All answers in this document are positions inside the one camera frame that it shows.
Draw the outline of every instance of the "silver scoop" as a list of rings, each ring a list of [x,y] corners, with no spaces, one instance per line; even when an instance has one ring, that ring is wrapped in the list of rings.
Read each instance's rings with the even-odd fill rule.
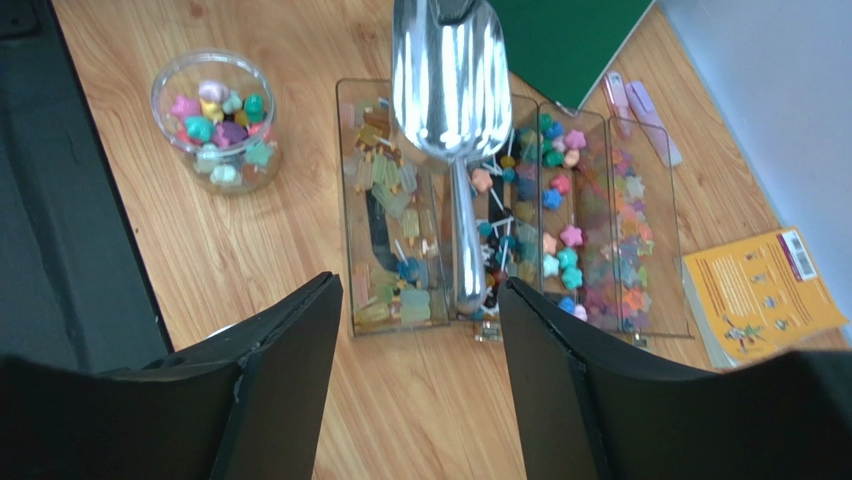
[[[497,13],[485,0],[395,0],[391,83],[402,153],[434,173],[451,170],[455,303],[471,314],[486,292],[467,169],[497,153],[512,128]]]

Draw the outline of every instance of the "light blue surface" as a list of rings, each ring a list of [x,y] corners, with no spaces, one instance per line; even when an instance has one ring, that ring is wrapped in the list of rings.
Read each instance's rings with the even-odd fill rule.
[[[660,4],[779,220],[801,229],[852,317],[852,1]]]

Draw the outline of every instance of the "green book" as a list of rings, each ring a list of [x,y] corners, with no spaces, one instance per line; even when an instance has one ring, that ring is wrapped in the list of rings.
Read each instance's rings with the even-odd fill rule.
[[[654,0],[489,0],[509,69],[549,100],[582,107]]]

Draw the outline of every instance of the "wooden table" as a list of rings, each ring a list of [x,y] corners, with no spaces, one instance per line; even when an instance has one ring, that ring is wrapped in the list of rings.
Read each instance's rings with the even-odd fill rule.
[[[54,3],[178,349],[321,271],[346,273],[334,85],[389,77],[392,2]],[[159,68],[205,46],[256,61],[283,107],[286,164],[272,186],[245,198],[211,197],[194,185],[150,116]],[[658,8],[614,68],[645,82],[683,152],[675,181],[685,252],[778,226]],[[588,108],[606,111],[600,92]],[[845,343],[831,332],[809,345]],[[698,339],[659,340],[655,349],[708,366]],[[502,345],[475,343],[461,327],[356,341],[341,322],[314,472],[323,479],[522,478]]]

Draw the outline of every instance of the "round transparent container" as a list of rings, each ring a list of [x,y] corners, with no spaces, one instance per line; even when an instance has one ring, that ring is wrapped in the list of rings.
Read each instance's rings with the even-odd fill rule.
[[[199,84],[205,80],[225,84],[242,100],[261,97],[264,115],[244,126],[251,133],[246,139],[222,147],[212,141],[202,144],[190,139],[184,122],[172,114],[178,95],[197,100]],[[151,112],[166,140],[183,152],[182,161],[193,178],[212,193],[249,193],[268,185],[278,173],[281,159],[273,130],[275,96],[257,65],[236,53],[197,50],[172,59],[151,87]],[[234,120],[226,116],[224,121]],[[217,129],[223,126],[221,120],[211,123]]]

